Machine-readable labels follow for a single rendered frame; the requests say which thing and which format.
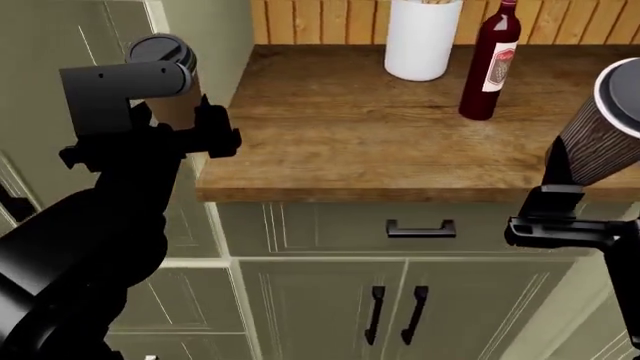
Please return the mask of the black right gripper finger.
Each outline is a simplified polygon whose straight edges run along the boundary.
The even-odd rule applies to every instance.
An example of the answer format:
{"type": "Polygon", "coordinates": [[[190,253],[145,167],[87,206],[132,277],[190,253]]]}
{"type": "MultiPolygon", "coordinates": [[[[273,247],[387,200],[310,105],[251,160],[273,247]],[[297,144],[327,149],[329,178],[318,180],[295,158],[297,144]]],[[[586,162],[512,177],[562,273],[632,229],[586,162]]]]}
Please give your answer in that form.
{"type": "Polygon", "coordinates": [[[574,181],[565,143],[558,136],[547,152],[541,185],[529,191],[518,216],[573,220],[583,197],[583,186],[574,181]]]}

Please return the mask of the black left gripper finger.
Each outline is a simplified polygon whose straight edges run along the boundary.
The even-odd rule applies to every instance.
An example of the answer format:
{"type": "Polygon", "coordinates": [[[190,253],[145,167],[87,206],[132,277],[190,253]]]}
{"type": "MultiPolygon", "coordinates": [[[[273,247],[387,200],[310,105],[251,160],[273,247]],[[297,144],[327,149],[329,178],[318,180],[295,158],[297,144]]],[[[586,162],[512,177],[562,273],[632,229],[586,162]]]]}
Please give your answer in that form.
{"type": "Polygon", "coordinates": [[[145,101],[132,105],[129,110],[129,116],[134,130],[155,128],[158,125],[157,120],[153,117],[152,110],[145,101]]]}
{"type": "Polygon", "coordinates": [[[206,152],[209,158],[230,158],[242,145],[238,128],[233,128],[225,107],[210,104],[202,95],[195,108],[196,150],[206,152]]]}

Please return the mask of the plain brown cup black lid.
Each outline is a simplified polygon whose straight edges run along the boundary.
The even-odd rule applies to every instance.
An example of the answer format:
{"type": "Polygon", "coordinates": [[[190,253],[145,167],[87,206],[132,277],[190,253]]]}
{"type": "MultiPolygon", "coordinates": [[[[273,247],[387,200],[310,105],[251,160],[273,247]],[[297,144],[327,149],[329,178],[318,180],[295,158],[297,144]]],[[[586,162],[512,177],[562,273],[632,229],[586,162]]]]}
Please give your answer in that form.
{"type": "Polygon", "coordinates": [[[174,130],[192,128],[194,108],[202,97],[195,51],[175,35],[156,33],[135,41],[125,54],[127,63],[152,61],[174,62],[190,71],[192,80],[188,91],[170,98],[148,98],[145,102],[157,122],[170,125],[174,130]]]}

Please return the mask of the ribbed dark brown cup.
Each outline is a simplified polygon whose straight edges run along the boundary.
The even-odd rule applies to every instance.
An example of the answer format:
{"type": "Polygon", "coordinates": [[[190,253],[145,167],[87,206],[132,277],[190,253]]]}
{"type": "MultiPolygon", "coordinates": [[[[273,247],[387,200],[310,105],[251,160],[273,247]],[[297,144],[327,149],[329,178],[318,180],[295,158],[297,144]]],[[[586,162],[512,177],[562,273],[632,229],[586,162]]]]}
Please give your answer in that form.
{"type": "Polygon", "coordinates": [[[593,185],[639,162],[640,58],[601,71],[560,138],[578,185],[593,185]]]}

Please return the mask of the green cabinet door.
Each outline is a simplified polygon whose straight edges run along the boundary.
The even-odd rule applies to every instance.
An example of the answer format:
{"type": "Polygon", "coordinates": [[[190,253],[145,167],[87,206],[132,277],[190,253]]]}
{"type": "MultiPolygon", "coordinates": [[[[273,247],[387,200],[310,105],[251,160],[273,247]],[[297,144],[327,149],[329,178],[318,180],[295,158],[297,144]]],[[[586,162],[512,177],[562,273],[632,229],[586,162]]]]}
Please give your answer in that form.
{"type": "Polygon", "coordinates": [[[243,261],[262,360],[381,360],[404,265],[398,261],[243,261]],[[371,289],[386,287],[373,346],[371,289]]]}
{"type": "Polygon", "coordinates": [[[409,290],[427,287],[411,341],[397,360],[499,360],[566,275],[569,261],[439,261],[412,263],[409,290]]]}

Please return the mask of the green drawer front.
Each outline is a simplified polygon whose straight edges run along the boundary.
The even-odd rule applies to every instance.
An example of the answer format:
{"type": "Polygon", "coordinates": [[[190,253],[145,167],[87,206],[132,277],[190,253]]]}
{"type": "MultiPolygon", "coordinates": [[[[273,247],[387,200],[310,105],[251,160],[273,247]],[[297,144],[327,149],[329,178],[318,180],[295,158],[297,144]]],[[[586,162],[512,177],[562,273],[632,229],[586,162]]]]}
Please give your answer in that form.
{"type": "Polygon", "coordinates": [[[507,245],[513,203],[217,203],[230,254],[269,256],[558,256],[585,248],[537,249],[507,245]],[[386,222],[401,229],[455,223],[453,239],[390,239],[386,222]]]}

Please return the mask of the red wine bottle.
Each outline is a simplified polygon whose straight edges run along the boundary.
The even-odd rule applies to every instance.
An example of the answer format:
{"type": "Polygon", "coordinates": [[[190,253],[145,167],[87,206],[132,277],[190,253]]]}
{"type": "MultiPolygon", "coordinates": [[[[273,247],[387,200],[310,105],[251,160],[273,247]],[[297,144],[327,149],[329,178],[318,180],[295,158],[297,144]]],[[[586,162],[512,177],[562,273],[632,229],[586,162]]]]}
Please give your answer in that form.
{"type": "Polygon", "coordinates": [[[514,59],[521,24],[517,0],[501,0],[495,14],[480,27],[459,113],[467,119],[491,119],[514,59]]]}

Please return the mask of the green side cabinet panel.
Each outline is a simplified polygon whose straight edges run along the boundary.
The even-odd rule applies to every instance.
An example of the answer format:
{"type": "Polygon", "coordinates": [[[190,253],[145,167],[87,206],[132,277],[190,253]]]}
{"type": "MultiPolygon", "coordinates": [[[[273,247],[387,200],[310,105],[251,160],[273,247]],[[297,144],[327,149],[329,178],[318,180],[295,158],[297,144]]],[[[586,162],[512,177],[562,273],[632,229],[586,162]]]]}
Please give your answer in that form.
{"type": "Polygon", "coordinates": [[[125,360],[253,360],[222,268],[158,269],[128,290],[106,341],[125,360]]]}

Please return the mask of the white cylindrical utensil holder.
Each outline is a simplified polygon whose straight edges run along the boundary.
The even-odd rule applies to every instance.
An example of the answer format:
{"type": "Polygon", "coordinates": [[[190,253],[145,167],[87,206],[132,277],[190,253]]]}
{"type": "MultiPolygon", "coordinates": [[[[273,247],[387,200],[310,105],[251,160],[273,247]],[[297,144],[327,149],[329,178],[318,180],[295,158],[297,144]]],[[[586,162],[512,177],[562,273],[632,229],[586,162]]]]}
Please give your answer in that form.
{"type": "Polygon", "coordinates": [[[402,80],[425,82],[445,74],[463,0],[426,4],[392,0],[385,70],[402,80]]]}

